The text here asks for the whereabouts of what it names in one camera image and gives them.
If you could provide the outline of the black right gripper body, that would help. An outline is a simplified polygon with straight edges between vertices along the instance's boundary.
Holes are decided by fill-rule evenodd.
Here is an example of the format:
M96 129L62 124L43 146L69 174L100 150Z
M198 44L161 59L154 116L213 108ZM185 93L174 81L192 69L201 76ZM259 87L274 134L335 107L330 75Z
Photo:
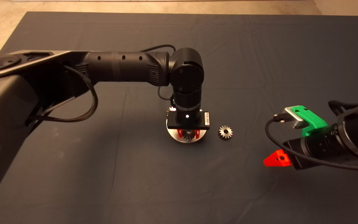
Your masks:
M323 130L307 137L283 142L287 148L305 156L327 162L341 162L341 140L338 130Z

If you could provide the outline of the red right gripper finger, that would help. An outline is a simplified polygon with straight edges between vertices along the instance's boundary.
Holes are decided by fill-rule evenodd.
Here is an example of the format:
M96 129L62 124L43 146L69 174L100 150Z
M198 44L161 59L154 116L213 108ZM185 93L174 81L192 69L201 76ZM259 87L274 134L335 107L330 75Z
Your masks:
M265 167L288 167L291 166L291 160L283 149L274 151L270 156L263 160Z

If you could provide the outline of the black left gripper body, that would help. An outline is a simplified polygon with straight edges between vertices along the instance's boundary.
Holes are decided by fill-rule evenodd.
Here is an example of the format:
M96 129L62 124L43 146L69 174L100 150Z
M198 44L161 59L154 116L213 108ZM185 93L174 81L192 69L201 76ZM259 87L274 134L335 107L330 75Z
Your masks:
M210 113L208 111L177 111L171 107L167 110L168 129L209 130Z

